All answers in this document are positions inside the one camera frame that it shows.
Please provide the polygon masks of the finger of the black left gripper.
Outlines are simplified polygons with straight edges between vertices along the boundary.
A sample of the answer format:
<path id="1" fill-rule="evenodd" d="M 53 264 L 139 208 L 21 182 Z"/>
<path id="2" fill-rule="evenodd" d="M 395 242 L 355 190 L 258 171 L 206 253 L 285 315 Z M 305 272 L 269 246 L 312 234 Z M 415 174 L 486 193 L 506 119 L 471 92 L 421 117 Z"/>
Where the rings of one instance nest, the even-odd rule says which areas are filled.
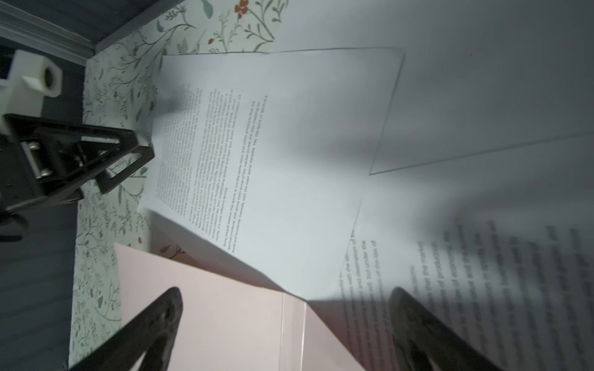
<path id="1" fill-rule="evenodd" d="M 139 145 L 136 133 L 121 128 L 27 119 L 27 182 L 33 186 L 74 185 L 81 174 L 82 145 Z M 126 166 L 136 159 L 127 155 Z"/>
<path id="2" fill-rule="evenodd" d="M 102 194 L 110 193 L 155 156 L 151 147 L 141 145 L 136 145 L 134 148 L 125 148 L 123 145 L 82 145 L 80 154 L 81 174 L 74 180 L 74 188 L 78 189 L 94 179 Z M 131 154 L 139 157 L 114 176 L 108 173 L 111 165 Z"/>

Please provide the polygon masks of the pink file folder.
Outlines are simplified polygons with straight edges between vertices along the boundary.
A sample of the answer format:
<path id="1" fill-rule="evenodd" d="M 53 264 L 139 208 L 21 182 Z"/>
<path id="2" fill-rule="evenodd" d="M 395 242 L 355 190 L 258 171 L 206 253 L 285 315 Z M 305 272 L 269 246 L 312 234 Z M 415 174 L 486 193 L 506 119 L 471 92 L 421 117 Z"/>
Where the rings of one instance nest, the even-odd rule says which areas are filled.
<path id="1" fill-rule="evenodd" d="M 166 290 L 183 313 L 171 370 L 360 370 L 303 300 L 115 244 L 128 323 Z"/>

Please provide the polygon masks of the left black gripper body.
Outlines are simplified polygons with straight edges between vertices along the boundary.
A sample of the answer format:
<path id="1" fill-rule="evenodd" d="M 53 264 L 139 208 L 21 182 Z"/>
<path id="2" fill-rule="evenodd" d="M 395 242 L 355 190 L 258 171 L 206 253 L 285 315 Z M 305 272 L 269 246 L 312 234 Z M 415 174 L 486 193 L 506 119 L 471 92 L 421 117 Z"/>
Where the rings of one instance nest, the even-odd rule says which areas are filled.
<path id="1" fill-rule="evenodd" d="M 1 208 L 17 213 L 75 203 L 84 195 L 69 178 L 80 161 L 69 146 L 83 125 L 29 117 L 1 116 Z"/>

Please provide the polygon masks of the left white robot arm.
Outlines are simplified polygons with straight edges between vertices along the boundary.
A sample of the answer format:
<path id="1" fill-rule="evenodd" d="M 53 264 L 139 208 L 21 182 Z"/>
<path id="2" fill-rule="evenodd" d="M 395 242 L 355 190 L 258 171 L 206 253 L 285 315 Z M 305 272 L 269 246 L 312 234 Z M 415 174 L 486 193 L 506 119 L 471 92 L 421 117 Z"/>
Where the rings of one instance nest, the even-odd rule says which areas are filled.
<path id="1" fill-rule="evenodd" d="M 50 59 L 15 51 L 1 80 L 1 211 L 82 199 L 94 179 L 109 193 L 154 157 L 136 133 L 44 118 L 47 98 L 62 93 L 63 72 Z"/>

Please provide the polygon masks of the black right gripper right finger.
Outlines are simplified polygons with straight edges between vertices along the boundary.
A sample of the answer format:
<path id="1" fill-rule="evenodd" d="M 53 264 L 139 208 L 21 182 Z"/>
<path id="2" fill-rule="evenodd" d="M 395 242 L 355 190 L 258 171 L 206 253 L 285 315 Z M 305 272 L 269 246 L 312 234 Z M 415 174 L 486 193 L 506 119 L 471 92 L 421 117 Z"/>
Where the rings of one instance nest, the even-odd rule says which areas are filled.
<path id="1" fill-rule="evenodd" d="M 400 370 L 498 370 L 405 289 L 388 301 L 394 350 Z"/>

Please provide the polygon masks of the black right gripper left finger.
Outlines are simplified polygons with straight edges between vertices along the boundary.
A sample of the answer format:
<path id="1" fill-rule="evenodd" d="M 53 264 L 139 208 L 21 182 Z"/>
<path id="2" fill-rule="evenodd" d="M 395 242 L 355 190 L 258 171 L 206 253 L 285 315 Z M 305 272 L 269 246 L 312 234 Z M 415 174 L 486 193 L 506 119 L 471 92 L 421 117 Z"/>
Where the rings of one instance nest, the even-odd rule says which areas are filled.
<path id="1" fill-rule="evenodd" d="M 127 371 L 140 361 L 140 370 L 166 370 L 182 314 L 181 292 L 171 287 L 71 369 Z"/>

